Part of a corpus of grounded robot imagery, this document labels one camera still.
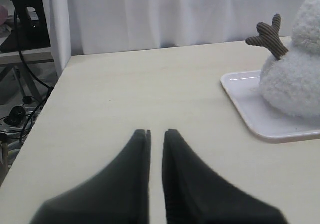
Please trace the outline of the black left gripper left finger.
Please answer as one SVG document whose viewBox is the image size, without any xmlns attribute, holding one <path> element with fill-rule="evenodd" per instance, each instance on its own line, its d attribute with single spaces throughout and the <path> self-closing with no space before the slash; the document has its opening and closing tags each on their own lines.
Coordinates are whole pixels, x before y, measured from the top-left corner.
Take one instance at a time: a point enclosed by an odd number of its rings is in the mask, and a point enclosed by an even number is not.
<svg viewBox="0 0 320 224">
<path fill-rule="evenodd" d="M 81 185 L 44 202 L 33 224 L 148 224 L 150 130 L 136 130 L 118 156 Z"/>
</svg>

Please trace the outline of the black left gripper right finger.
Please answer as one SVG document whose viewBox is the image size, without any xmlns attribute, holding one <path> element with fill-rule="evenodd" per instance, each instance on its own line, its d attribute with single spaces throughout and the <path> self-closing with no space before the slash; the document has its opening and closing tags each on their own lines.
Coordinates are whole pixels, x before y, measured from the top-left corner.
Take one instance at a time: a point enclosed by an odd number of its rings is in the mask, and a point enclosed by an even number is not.
<svg viewBox="0 0 320 224">
<path fill-rule="evenodd" d="M 213 171 L 175 129 L 164 135 L 162 183 L 169 224 L 286 224 L 282 212 Z"/>
</svg>

